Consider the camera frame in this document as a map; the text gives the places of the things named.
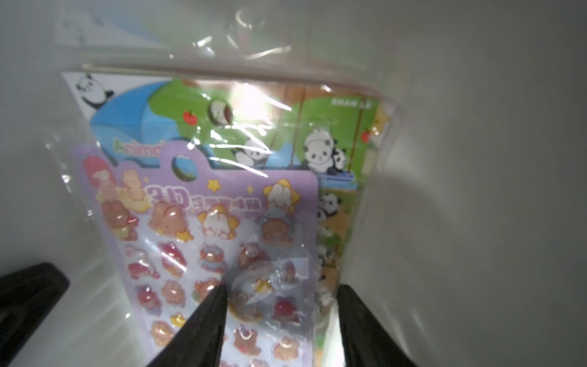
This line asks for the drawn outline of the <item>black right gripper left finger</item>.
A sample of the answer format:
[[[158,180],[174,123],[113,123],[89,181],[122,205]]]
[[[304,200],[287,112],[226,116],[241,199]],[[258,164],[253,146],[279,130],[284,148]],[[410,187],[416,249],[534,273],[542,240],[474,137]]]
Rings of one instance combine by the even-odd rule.
[[[224,343],[228,292],[220,284],[148,367],[217,367]]]

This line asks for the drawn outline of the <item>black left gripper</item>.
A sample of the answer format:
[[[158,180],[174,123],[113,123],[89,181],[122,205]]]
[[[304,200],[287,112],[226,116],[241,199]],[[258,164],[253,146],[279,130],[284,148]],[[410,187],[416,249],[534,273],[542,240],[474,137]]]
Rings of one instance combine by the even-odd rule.
[[[70,287],[48,262],[1,276],[1,365],[8,366]]]

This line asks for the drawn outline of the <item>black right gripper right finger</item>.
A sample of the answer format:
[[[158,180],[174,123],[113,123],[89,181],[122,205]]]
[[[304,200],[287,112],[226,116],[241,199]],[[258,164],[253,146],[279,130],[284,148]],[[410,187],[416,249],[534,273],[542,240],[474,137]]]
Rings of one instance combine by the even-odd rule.
[[[347,366],[416,367],[348,284],[339,286],[336,300]]]

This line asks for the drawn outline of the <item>white plastic storage tray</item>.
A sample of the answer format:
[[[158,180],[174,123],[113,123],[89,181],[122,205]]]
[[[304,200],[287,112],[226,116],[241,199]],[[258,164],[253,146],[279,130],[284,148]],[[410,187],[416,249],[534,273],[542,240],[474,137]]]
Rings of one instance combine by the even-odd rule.
[[[586,364],[584,1],[4,1],[1,272],[70,280],[14,365],[145,365],[61,164],[89,137],[61,74],[120,59],[379,88],[342,281],[417,365]]]

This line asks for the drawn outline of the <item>panda sticker sheet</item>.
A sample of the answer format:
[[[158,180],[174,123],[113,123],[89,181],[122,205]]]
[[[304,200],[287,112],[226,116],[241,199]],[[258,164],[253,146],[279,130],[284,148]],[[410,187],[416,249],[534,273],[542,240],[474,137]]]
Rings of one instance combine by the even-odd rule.
[[[313,363],[318,366],[353,230],[353,211],[394,114],[350,88],[253,80],[65,72],[93,139],[113,163],[159,164],[162,148],[188,142],[224,170],[309,171],[316,208]]]

